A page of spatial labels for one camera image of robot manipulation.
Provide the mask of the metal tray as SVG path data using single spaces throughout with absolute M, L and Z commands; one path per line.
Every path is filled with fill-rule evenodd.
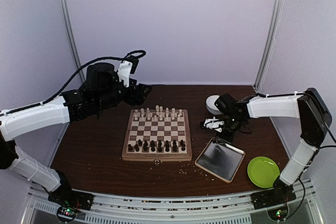
M 245 157 L 245 152 L 226 142 L 214 143 L 212 137 L 195 160 L 195 166 L 231 183 Z

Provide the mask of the green plate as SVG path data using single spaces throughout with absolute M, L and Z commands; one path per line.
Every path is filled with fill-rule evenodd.
M 278 165 L 268 157 L 255 157 L 247 166 L 247 174 L 251 182 L 257 187 L 267 189 L 280 175 Z

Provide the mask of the left aluminium frame post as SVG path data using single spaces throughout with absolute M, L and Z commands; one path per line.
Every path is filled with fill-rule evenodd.
M 74 38 L 74 33 L 72 30 L 67 0 L 60 0 L 60 4 L 61 4 L 61 10 L 62 10 L 62 15 L 63 15 L 64 23 L 65 23 L 66 35 L 67 35 L 68 43 L 70 46 L 71 55 L 74 60 L 75 67 L 79 68 L 81 66 L 81 63 L 80 63 L 80 59 L 78 56 L 78 50 L 77 50 L 77 46 L 76 46 L 76 42 Z

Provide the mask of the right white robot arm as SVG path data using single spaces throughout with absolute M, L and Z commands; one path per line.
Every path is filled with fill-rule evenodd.
M 225 116 L 220 136 L 230 141 L 234 134 L 251 119 L 296 120 L 300 125 L 297 149 L 280 173 L 277 185 L 269 192 L 272 203 L 279 204 L 289 196 L 289 188 L 309 167 L 330 133 L 332 114 L 316 88 L 287 94 L 261 94 L 234 99 L 229 93 L 216 96 L 211 102 L 215 111 Z

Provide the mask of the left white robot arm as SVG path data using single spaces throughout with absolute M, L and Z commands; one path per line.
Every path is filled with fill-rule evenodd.
M 18 147 L 15 138 L 52 125 L 100 115 L 120 102 L 142 105 L 152 87 L 130 78 L 135 69 L 136 64 L 129 60 L 122 61 L 118 69 L 110 63 L 95 63 L 88 66 L 86 80 L 78 89 L 61 92 L 50 101 L 2 112 L 1 169 L 40 184 L 64 205 L 71 205 L 76 197 L 65 175 L 29 156 Z

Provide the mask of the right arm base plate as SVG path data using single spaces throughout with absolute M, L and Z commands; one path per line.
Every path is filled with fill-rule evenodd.
M 250 197 L 255 210 L 285 204 L 287 201 L 297 198 L 294 192 L 283 195 L 282 193 L 276 193 L 274 189 L 252 193 Z

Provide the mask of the right aluminium frame post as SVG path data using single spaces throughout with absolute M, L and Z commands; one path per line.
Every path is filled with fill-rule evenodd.
M 271 56 L 276 42 L 276 32 L 281 20 L 283 2 L 284 0 L 274 0 L 273 3 L 266 42 L 262 53 L 262 58 L 257 72 L 256 80 L 254 83 L 254 89 L 256 91 L 261 91 L 262 84 L 265 82 L 265 78 L 271 61 Z

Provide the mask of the white ceramic bowl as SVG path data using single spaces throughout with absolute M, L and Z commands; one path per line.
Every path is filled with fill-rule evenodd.
M 215 106 L 215 101 L 219 98 L 219 95 L 211 95 L 206 99 L 206 108 L 212 115 L 221 115 L 221 111 Z

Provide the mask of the wooden chess board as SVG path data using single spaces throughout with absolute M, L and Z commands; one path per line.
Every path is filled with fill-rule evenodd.
M 147 141 L 148 152 L 142 152 L 142 146 L 139 146 L 139 151 L 134 149 L 138 140 Z M 155 142 L 155 152 L 151 152 L 150 142 Z M 157 151 L 157 142 L 162 141 L 163 152 Z M 177 152 L 172 152 L 173 140 L 177 143 Z M 183 140 L 186 145 L 186 150 L 181 151 L 180 141 Z M 165 141 L 170 142 L 170 152 L 165 152 Z M 133 147 L 133 152 L 128 152 L 128 144 Z M 134 162 L 184 162 L 192 160 L 192 144 L 190 135 L 190 124 L 187 117 L 181 121 L 134 121 L 129 117 L 128 127 L 123 144 L 122 159 L 124 161 Z

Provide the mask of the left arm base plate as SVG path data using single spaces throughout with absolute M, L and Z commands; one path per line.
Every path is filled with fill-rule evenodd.
M 48 193 L 48 200 L 60 206 L 75 210 L 90 210 L 94 195 L 79 191 L 71 192 L 70 196 L 58 196 L 55 193 Z

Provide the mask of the aluminium frame post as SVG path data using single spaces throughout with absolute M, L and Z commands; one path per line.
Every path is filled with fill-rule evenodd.
M 71 55 L 74 60 L 75 67 L 79 68 L 81 66 L 81 63 L 80 63 L 80 59 L 78 56 L 78 50 L 77 50 L 77 46 L 76 46 L 76 42 L 74 38 L 74 33 L 72 30 L 67 0 L 60 0 L 60 4 L 61 4 L 61 10 L 62 10 L 62 15 L 63 15 L 64 23 L 65 23 L 66 35 L 67 35 L 68 43 L 70 46 Z
M 271 61 L 271 56 L 276 42 L 276 32 L 281 20 L 283 2 L 284 0 L 274 0 L 273 3 L 266 42 L 262 53 L 262 58 L 257 72 L 256 80 L 254 83 L 254 89 L 256 91 L 261 91 L 262 84 L 265 82 L 265 78 Z

